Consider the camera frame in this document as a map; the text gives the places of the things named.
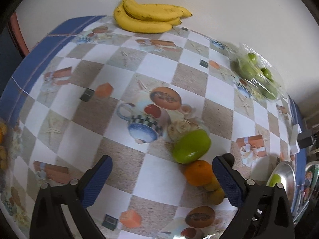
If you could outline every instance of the checkered tablecloth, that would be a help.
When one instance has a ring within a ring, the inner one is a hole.
[[[106,26],[99,39],[85,40],[92,29]],[[176,49],[149,50],[138,39],[172,41]],[[214,61],[220,69],[212,67]],[[47,72],[72,67],[67,85],[46,89]],[[141,89],[170,87],[183,104],[195,108],[203,120],[212,146],[201,158],[209,163],[217,155],[230,152],[234,168],[245,178],[265,182],[281,155],[290,161],[288,131],[276,105],[289,109],[288,99],[257,102],[238,90],[230,69],[227,51],[199,33],[185,28],[163,34],[136,34],[118,28],[112,17],[87,26],[51,60],[34,84],[20,112],[9,152],[11,162],[6,184],[14,186],[21,205],[31,218],[39,190],[33,161],[69,167],[71,176],[80,178],[104,154],[113,159],[113,171],[89,213],[106,238],[149,238],[175,217],[185,217],[193,208],[207,205],[206,192],[189,185],[170,152],[172,144],[162,138],[138,144],[130,136],[128,122],[116,114],[117,106],[129,102]],[[109,83],[108,98],[79,98],[87,88],[95,90]],[[267,156],[256,159],[252,168],[243,166],[236,139],[262,134]],[[218,206],[216,227],[223,230],[236,212],[228,200]],[[142,216],[138,228],[118,224],[111,231],[101,226],[106,214],[119,219],[121,212],[134,209]]]

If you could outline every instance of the banana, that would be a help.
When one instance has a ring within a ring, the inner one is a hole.
[[[171,21],[167,21],[166,23],[171,24],[173,26],[177,26],[181,24],[181,18],[177,17],[176,19],[173,19]]]
[[[171,24],[165,22],[146,22],[131,18],[124,10],[125,1],[122,0],[113,12],[114,19],[123,29],[137,33],[163,33],[172,28]]]
[[[135,0],[125,0],[124,9],[133,17],[144,21],[166,22],[183,15],[183,11],[179,8],[148,7],[138,4]]]
[[[170,4],[156,4],[156,3],[150,3],[150,4],[142,4],[148,8],[178,8],[180,9],[182,12],[183,12],[183,17],[191,17],[193,16],[192,13],[187,10],[186,8],[184,7],[181,7],[181,6],[177,6],[177,5],[170,5]]]

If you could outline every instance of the printed tablecloth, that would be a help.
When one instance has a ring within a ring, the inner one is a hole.
[[[59,33],[57,28],[49,34],[68,40],[61,40],[63,48],[55,57],[41,61],[42,66],[47,62],[45,70],[30,63],[17,70],[7,87],[19,97],[15,108],[1,116],[13,128],[5,141],[10,161],[1,200],[27,237],[39,186],[45,182],[37,177],[34,161],[69,167],[72,178],[81,178],[102,155],[111,156],[113,171],[88,211],[106,238],[114,239],[154,237],[173,219],[208,205],[207,192],[189,185],[184,166],[172,158],[172,140],[184,131],[209,133],[212,145],[201,160],[211,163],[230,152],[234,169],[258,183],[267,181],[277,158],[294,167],[289,99],[258,102],[231,71],[223,44],[180,27],[136,34],[120,29],[112,17],[93,17],[89,23],[80,33]],[[42,73],[20,83],[23,71]],[[175,93],[162,97],[161,91],[168,90]],[[12,100],[4,96],[0,107]],[[169,108],[169,100],[178,109]],[[288,120],[277,106],[288,110]],[[152,132],[131,128],[134,116],[151,123]],[[258,134],[267,154],[247,164],[236,140]],[[20,206],[10,200],[12,187]],[[216,218],[208,230],[226,229],[237,208],[227,199],[211,207]],[[141,215],[140,227],[119,222],[111,231],[101,225],[106,214],[119,219],[128,209]],[[74,225],[71,230],[79,236]]]

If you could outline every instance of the metal plate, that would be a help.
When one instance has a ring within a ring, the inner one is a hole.
[[[268,179],[266,186],[269,185],[274,174],[278,174],[280,176],[281,183],[284,185],[284,189],[289,200],[289,205],[291,206],[296,189],[296,176],[292,167],[287,161],[283,161],[280,164],[278,164],[272,172],[272,174],[270,175],[270,178]]]

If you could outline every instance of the plastic bag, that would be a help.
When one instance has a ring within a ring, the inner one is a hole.
[[[230,65],[257,100],[280,100],[287,97],[277,70],[255,50],[241,44],[238,52],[230,52]]]

